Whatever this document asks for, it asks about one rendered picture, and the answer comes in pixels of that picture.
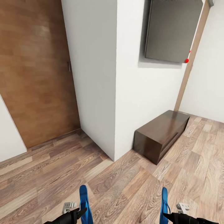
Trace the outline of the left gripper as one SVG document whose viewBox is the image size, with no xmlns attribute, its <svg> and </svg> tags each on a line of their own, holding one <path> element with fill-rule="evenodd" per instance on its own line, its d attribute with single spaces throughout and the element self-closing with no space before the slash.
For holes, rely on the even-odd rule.
<svg viewBox="0 0 224 224">
<path fill-rule="evenodd" d="M 74 209 L 70 212 L 62 214 L 58 217 L 59 224 L 77 224 L 77 219 L 87 211 L 87 208 L 80 210 L 80 208 Z"/>
</svg>

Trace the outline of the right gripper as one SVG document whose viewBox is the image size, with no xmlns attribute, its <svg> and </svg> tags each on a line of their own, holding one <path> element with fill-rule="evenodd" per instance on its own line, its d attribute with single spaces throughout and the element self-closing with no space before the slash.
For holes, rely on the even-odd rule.
<svg viewBox="0 0 224 224">
<path fill-rule="evenodd" d="M 182 214 L 182 213 L 163 213 L 163 215 L 168 218 L 173 224 L 190 224 L 190 219 L 192 216 L 188 216 L 187 214 Z"/>
</svg>

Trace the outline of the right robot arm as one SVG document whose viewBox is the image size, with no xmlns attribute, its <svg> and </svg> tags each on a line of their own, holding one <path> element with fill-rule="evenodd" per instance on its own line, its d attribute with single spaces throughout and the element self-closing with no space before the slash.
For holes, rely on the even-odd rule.
<svg viewBox="0 0 224 224">
<path fill-rule="evenodd" d="M 178 203 L 176 207 L 179 209 L 178 213 L 163 213 L 163 215 L 168 218 L 168 220 L 173 222 L 173 224 L 219 224 L 218 222 L 212 220 L 188 216 L 186 210 L 190 210 L 190 207 L 187 203 Z"/>
</svg>

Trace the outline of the sandal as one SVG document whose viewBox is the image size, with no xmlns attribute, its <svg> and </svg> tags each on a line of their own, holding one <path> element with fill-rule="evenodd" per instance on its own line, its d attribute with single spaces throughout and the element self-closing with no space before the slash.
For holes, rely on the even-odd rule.
<svg viewBox="0 0 224 224">
<path fill-rule="evenodd" d="M 82 224 L 93 224 L 93 218 L 88 201 L 88 193 L 86 185 L 79 188 L 80 193 L 80 210 L 87 208 L 87 211 L 81 216 Z"/>
<path fill-rule="evenodd" d="M 168 192 L 165 187 L 162 188 L 162 203 L 161 203 L 161 211 L 160 211 L 160 222 L 159 224 L 168 224 L 169 220 L 166 218 L 163 213 L 168 213 Z"/>
</svg>

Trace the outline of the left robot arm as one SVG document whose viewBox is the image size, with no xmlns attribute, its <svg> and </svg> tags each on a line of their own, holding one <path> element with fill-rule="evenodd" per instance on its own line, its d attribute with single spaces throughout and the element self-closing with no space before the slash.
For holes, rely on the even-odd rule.
<svg viewBox="0 0 224 224">
<path fill-rule="evenodd" d="M 65 202 L 62 210 L 62 215 L 52 222 L 47 221 L 44 224 L 77 224 L 77 219 L 87 211 L 87 208 L 80 210 L 80 208 L 70 210 L 67 208 L 76 208 L 76 202 Z"/>
</svg>

